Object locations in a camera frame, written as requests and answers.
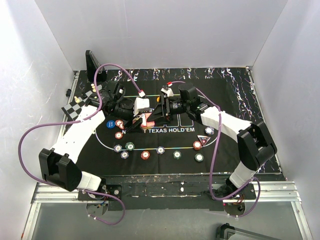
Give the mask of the red playing card deck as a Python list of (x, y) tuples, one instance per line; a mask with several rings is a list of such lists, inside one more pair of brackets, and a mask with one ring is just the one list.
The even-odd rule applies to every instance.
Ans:
[(151, 112), (148, 113), (142, 113), (140, 115), (137, 115), (133, 120), (132, 123), (134, 124), (138, 120), (142, 120), (142, 123), (140, 124), (140, 127), (144, 129), (151, 129), (155, 127), (155, 122), (154, 121), (149, 121), (148, 118), (151, 116)]

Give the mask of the blue small blind button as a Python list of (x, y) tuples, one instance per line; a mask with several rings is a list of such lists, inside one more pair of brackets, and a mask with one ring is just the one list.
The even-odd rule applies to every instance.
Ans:
[(106, 123), (106, 127), (108, 129), (113, 129), (114, 127), (116, 126), (116, 123), (114, 120), (109, 120), (107, 123)]

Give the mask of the red poker chip stack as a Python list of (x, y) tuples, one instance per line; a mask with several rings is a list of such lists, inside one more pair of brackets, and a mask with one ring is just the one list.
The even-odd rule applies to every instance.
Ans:
[(143, 160), (147, 160), (149, 157), (150, 157), (150, 152), (149, 151), (147, 151), (147, 150), (145, 150), (145, 151), (143, 151), (142, 153), (141, 153), (141, 158), (143, 159)]

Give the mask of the green poker chip stack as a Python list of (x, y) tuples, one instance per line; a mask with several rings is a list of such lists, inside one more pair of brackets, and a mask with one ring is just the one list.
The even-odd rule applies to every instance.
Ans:
[(178, 159), (181, 158), (181, 156), (182, 156), (182, 154), (181, 154), (180, 151), (176, 150), (176, 151), (173, 152), (174, 159), (178, 160)]

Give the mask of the triangular dealer button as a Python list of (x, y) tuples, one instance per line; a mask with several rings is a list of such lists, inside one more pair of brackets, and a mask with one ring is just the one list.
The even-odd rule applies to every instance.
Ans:
[(197, 138), (202, 146), (205, 146), (211, 139), (210, 136), (205, 136), (205, 135), (198, 135)]

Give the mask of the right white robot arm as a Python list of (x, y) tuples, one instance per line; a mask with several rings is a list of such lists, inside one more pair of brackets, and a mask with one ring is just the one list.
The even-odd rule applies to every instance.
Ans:
[(174, 115), (187, 114), (192, 121), (216, 129), (218, 138), (224, 134), (234, 140), (240, 162), (223, 186), (209, 192), (215, 200), (239, 198), (258, 170), (278, 152), (266, 123), (234, 117), (210, 99), (203, 102), (204, 93), (191, 83), (180, 81), (179, 97), (174, 96), (171, 86), (162, 87), (160, 100), (147, 121), (157, 126), (169, 123)]

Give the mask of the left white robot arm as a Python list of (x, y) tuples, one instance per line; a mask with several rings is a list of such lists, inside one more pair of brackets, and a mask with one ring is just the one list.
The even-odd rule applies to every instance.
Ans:
[(62, 109), (72, 120), (65, 135), (51, 149), (42, 149), (38, 155), (42, 179), (69, 192), (75, 189), (89, 190), (95, 200), (106, 196), (104, 180), (92, 173), (82, 171), (76, 165), (78, 157), (96, 128), (107, 115), (121, 120), (130, 120), (150, 106), (143, 90), (132, 105), (124, 101), (126, 89), (119, 82), (109, 81), (95, 86), (75, 97)]

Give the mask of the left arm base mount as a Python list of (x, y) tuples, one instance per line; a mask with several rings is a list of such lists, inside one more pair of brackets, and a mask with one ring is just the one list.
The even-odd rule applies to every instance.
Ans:
[[(122, 198), (123, 187), (120, 184), (108, 184), (99, 188), (98, 191), (120, 200)], [(87, 193), (85, 190), (80, 190), (77, 199), (86, 202), (85, 208), (89, 216), (94, 215), (101, 218), (107, 211), (123, 212), (121, 203), (109, 196)]]

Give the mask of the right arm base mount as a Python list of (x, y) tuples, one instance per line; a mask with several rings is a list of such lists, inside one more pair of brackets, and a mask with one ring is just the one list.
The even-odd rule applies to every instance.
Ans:
[(234, 216), (235, 218), (241, 218), (250, 214), (258, 204), (261, 195), (261, 184), (258, 180), (256, 182), (258, 184), (258, 193), (255, 195), (255, 202), (249, 210), (246, 210), (245, 204), (243, 203), (246, 198), (246, 194), (255, 193), (253, 184), (249, 181), (244, 183), (239, 188), (236, 188), (231, 183), (226, 183), (220, 186), (218, 189), (213, 189), (212, 185), (209, 184), (209, 190), (205, 190), (201, 194), (208, 196), (214, 201), (223, 202), (224, 200), (231, 200), (231, 203), (229, 202), (227, 206), (235, 207), (235, 213), (227, 212), (227, 214)]

